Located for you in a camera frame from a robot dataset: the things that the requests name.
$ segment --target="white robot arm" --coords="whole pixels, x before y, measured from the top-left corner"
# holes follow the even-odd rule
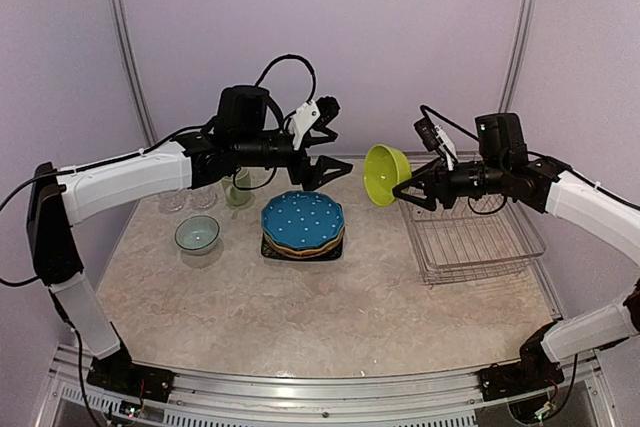
[[[267,109],[278,120],[275,130],[264,129]],[[289,130],[266,89],[236,86],[223,91],[217,115],[199,130],[93,164],[57,170],[46,163],[36,169],[27,218],[33,265],[60,315],[95,356],[88,383],[137,396],[143,382],[146,398],[166,402],[173,374],[132,362],[84,275],[71,227],[150,195],[215,183],[240,167],[286,168],[292,184],[315,190],[352,170],[326,156],[312,164],[306,153],[337,138],[327,124],[339,109],[332,97],[306,102],[288,116]]]
[[[571,172],[552,184],[546,211],[582,227],[629,257],[640,267],[640,212],[616,202]],[[551,362],[638,335],[625,305],[634,289],[593,312],[558,322],[542,347]]]
[[[476,118],[475,137],[433,109],[421,109],[424,118],[415,123],[416,132],[427,150],[437,152],[440,158],[397,185],[393,189],[397,198],[433,211],[438,203],[452,208],[459,197],[502,194],[576,224],[640,266],[640,209],[599,188],[569,165],[529,152],[516,114]],[[451,168],[443,137],[429,113],[478,140],[482,160],[455,163]],[[539,158],[531,161],[529,154]],[[406,188],[410,186],[424,196],[409,194]],[[484,398],[494,400],[560,383],[564,380],[561,360],[611,347],[639,331],[640,282],[605,307],[542,327],[520,348],[519,362],[481,370]]]

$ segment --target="wire rack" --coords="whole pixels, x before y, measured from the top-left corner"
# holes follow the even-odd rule
[[[409,190],[411,194],[422,194]],[[502,196],[479,201],[458,199],[453,209],[435,212],[400,201],[400,210],[426,284],[450,284],[522,272],[541,256],[545,245],[520,205]]]

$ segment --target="glass bowl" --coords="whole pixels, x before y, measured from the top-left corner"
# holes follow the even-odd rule
[[[189,255],[211,252],[220,237],[220,224],[208,215],[196,215],[182,222],[176,229],[176,244]]]

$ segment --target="blue plate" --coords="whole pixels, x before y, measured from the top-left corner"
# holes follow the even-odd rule
[[[262,209],[262,229],[276,244],[294,250],[319,249],[343,226],[342,206],[317,192],[287,192]]]

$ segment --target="table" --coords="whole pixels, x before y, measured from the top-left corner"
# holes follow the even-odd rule
[[[194,212],[142,200],[98,289],[133,358],[167,367],[259,376],[339,378],[451,370],[518,357],[550,321],[530,270],[429,288],[398,204],[367,198],[362,160],[321,189],[342,204],[345,251],[326,263],[260,255],[260,211],[291,187],[285,171],[232,209],[207,256],[182,254],[175,229]],[[253,169],[258,183],[264,170]]]

